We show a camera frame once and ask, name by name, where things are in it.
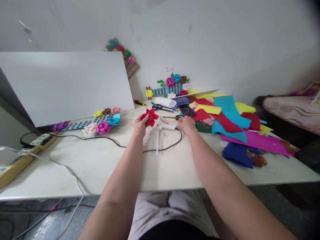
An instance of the hand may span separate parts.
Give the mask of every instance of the hand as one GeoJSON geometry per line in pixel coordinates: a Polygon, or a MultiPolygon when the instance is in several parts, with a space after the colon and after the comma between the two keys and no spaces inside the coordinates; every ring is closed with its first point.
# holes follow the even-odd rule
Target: hand
{"type": "Polygon", "coordinates": [[[179,126],[181,129],[188,135],[192,131],[194,131],[194,126],[196,125],[195,121],[189,117],[189,116],[184,116],[182,118],[179,118],[178,120],[179,126]]]}
{"type": "Polygon", "coordinates": [[[136,120],[134,120],[134,128],[133,128],[133,135],[134,136],[139,136],[139,137],[144,137],[144,135],[146,135],[146,125],[145,123],[147,122],[149,118],[149,114],[147,114],[144,119],[140,119],[140,117],[138,117],[136,120]]]}

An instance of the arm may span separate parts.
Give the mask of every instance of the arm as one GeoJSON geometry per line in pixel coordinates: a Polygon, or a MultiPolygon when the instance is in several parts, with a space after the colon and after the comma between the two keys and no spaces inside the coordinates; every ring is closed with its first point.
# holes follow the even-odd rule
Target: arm
{"type": "Polygon", "coordinates": [[[130,142],[104,187],[99,201],[86,222],[79,239],[127,239],[142,177],[142,147],[145,123],[134,122],[130,142]]]}
{"type": "Polygon", "coordinates": [[[179,125],[190,140],[202,184],[237,239],[296,239],[208,146],[190,117],[180,118],[179,125]]]}

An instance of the brown felt flower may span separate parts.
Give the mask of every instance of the brown felt flower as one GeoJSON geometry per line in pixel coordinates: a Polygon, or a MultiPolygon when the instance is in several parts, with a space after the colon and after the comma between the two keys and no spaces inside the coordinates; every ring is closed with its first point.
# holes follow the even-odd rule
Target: brown felt flower
{"type": "Polygon", "coordinates": [[[109,113],[111,113],[111,109],[110,108],[105,108],[104,111],[103,111],[103,114],[107,115],[109,113]]]}
{"type": "Polygon", "coordinates": [[[190,100],[190,103],[193,103],[196,100],[195,97],[187,97],[187,98],[190,100]]]}
{"type": "Polygon", "coordinates": [[[186,77],[186,76],[182,76],[180,82],[181,82],[182,84],[185,84],[186,81],[187,81],[187,77],[186,77]]]}

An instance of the yellow felt flower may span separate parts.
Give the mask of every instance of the yellow felt flower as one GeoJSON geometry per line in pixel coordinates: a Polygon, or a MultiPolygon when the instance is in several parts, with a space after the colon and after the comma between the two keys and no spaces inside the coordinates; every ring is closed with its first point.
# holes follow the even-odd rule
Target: yellow felt flower
{"type": "Polygon", "coordinates": [[[151,90],[147,90],[146,91],[146,96],[147,97],[152,97],[153,96],[153,92],[151,90]]]}
{"type": "Polygon", "coordinates": [[[93,117],[100,117],[103,115],[103,111],[98,110],[96,113],[93,114],[93,117]]]}

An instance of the blue felt flower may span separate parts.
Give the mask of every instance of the blue felt flower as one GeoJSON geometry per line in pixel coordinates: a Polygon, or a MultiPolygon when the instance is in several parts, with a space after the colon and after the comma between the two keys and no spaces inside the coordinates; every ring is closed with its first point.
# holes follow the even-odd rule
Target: blue felt flower
{"type": "Polygon", "coordinates": [[[110,126],[115,126],[115,125],[118,125],[119,124],[119,118],[109,118],[107,120],[107,123],[110,125],[110,126]]]}
{"type": "Polygon", "coordinates": [[[109,44],[111,45],[112,48],[117,48],[118,47],[117,41],[115,41],[113,39],[109,40],[109,44]]]}
{"type": "Polygon", "coordinates": [[[180,77],[179,74],[175,74],[174,77],[173,77],[173,80],[174,80],[175,82],[179,82],[180,79],[181,79],[181,77],[180,77]]]}

